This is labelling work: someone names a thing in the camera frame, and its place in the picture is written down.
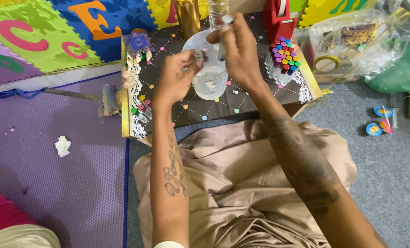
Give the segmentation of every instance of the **blue string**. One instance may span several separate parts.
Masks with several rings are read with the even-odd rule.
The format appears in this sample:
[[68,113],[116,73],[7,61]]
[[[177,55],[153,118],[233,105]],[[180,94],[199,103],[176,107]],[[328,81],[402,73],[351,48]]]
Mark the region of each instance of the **blue string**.
[[43,92],[44,89],[38,90],[36,92],[33,92],[32,94],[28,95],[27,91],[23,91],[20,89],[11,89],[11,90],[6,90],[6,91],[2,91],[0,92],[0,98],[8,98],[11,96],[15,96],[15,95],[19,95],[22,98],[26,98],[26,99],[32,99],[34,97],[36,97],[39,93]]

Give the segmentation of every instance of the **white lace trim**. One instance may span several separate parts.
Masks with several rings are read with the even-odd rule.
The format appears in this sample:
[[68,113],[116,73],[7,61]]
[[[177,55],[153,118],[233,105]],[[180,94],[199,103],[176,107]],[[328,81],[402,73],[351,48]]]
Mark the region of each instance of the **white lace trim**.
[[301,103],[307,103],[310,100],[312,100],[311,93],[309,92],[309,89],[306,85],[305,79],[303,78],[302,74],[300,73],[300,70],[298,70],[296,72],[296,74],[294,75],[294,77],[292,79],[300,85],[299,101]]
[[[129,70],[135,70],[136,74],[134,75],[133,79],[136,82],[136,86],[129,89],[129,98],[132,99],[131,101],[131,108],[136,108],[138,105],[141,104],[141,101],[139,100],[138,96],[139,93],[141,92],[142,89],[142,83],[139,80],[139,73],[141,72],[141,67],[139,65],[131,67]],[[133,136],[138,137],[138,138],[145,138],[147,136],[147,132],[144,130],[142,127],[141,123],[138,121],[137,118],[133,118]]]

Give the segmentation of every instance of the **red tape dispenser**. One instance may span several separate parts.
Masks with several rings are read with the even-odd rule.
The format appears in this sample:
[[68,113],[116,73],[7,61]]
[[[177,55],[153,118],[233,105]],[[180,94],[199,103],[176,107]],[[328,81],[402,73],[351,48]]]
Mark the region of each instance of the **red tape dispenser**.
[[280,43],[279,37],[291,39],[297,19],[290,17],[289,0],[266,0],[263,21],[271,43]]

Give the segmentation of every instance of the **tissue paper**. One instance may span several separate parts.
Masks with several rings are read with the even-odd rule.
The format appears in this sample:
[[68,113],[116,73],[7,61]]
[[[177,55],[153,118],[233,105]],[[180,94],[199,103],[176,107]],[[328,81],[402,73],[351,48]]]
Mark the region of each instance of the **tissue paper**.
[[58,150],[58,155],[59,157],[64,157],[65,155],[69,154],[70,152],[68,151],[70,145],[72,143],[68,141],[65,136],[60,136],[58,138],[58,142],[55,143],[55,148]]

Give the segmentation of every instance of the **measuring beaker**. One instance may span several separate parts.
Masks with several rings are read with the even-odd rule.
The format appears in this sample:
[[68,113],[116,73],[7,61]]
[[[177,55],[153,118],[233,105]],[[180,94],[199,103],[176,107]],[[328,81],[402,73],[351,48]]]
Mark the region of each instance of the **measuring beaker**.
[[219,61],[219,44],[210,44],[206,36],[212,30],[204,30],[193,35],[183,46],[183,51],[201,49],[208,60],[193,78],[192,84],[197,95],[205,100],[219,98],[227,87],[228,73],[225,61]]

